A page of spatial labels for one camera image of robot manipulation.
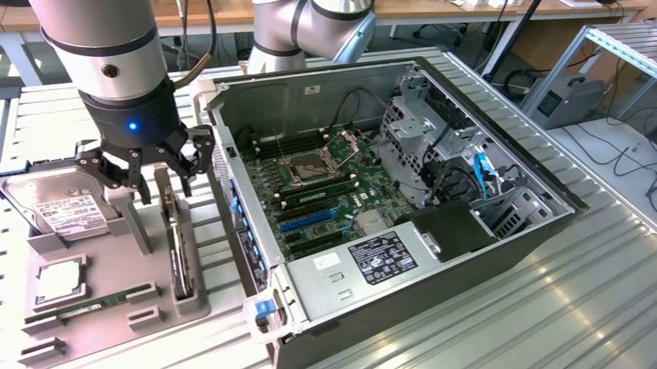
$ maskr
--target white sticker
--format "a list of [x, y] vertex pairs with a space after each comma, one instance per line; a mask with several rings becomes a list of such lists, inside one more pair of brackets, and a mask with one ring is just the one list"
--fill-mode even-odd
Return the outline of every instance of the white sticker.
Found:
[[321, 87], [319, 85], [305, 86], [304, 95], [317, 94]]
[[44, 202], [33, 207], [58, 236], [105, 226], [102, 213], [89, 194]]
[[339, 264], [337, 254], [335, 252], [331, 252], [329, 254], [325, 254], [319, 258], [313, 258], [312, 262], [315, 263], [315, 267], [320, 271], [321, 269], [325, 269]]

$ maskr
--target blue latch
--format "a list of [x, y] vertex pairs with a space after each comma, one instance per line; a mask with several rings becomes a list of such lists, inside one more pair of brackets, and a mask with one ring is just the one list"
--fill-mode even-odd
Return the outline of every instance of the blue latch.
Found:
[[273, 314], [276, 312], [276, 305], [273, 303], [273, 300], [265, 300], [255, 303], [255, 319], [260, 319], [261, 317], [265, 317], [269, 314]]
[[233, 199], [229, 202], [229, 212], [236, 214], [239, 212], [239, 198], [233, 196]]
[[488, 171], [491, 175], [496, 175], [496, 171], [492, 169], [492, 166], [490, 165], [488, 162], [488, 158], [486, 157], [486, 154], [483, 154], [482, 152], [474, 155], [472, 168], [474, 168], [474, 176], [476, 177], [479, 185], [482, 186], [483, 198], [488, 198], [486, 193], [486, 182], [483, 181], [483, 171]]

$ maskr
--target screw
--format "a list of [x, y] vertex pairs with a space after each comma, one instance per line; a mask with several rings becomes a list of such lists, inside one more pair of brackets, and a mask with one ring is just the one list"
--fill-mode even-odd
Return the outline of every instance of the screw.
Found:
[[116, 65], [105, 64], [100, 68], [100, 71], [106, 78], [114, 78], [118, 76], [118, 68]]

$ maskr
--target wooden desk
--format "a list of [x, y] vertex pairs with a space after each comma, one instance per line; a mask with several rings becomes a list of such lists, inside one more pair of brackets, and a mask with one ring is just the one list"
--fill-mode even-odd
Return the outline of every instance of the wooden desk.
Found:
[[[160, 36], [180, 35], [180, 18], [177, 16], [175, 1], [152, 1]], [[516, 29], [522, 14], [528, 7], [528, 2], [530, 0], [526, 0], [522, 5], [508, 7], [503, 11], [502, 20], [508, 21], [508, 26], [502, 34], [498, 47], [492, 52], [484, 71], [490, 70], [504, 45], [508, 43], [510, 35]], [[215, 0], [213, 6], [219, 33], [227, 34], [252, 31], [253, 7], [251, 0]], [[634, 0], [623, 0], [623, 7], [626, 16], [622, 22], [627, 22], [642, 8], [642, 5]], [[494, 22], [499, 16], [500, 8], [483, 5], [466, 11], [444, 0], [376, 0], [375, 11], [377, 15], [376, 25], [395, 26]], [[599, 18], [607, 16], [607, 12], [607, 9], [603, 7], [572, 9], [558, 0], [543, 0], [531, 19]], [[25, 42], [40, 42], [42, 40], [38, 34], [37, 18], [30, 8], [6, 7], [0, 16], [0, 27], [4, 31], [0, 32], [0, 45], [4, 47], [6, 55], [16, 65], [25, 85], [40, 85], [41, 81], [37, 68], [33, 67], [30, 58], [24, 52]], [[189, 0], [188, 34], [199, 35], [208, 33], [207, 23], [204, 1]], [[394, 36], [394, 32], [395, 27], [392, 27], [391, 37]], [[223, 35], [220, 41], [229, 52], [233, 53], [233, 38]]]

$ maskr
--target power supply label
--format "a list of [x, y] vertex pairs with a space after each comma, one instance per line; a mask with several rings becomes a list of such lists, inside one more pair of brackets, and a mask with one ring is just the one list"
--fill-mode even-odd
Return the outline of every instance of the power supply label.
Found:
[[394, 231], [349, 246], [348, 252], [361, 276], [371, 285], [406, 273], [418, 266]]

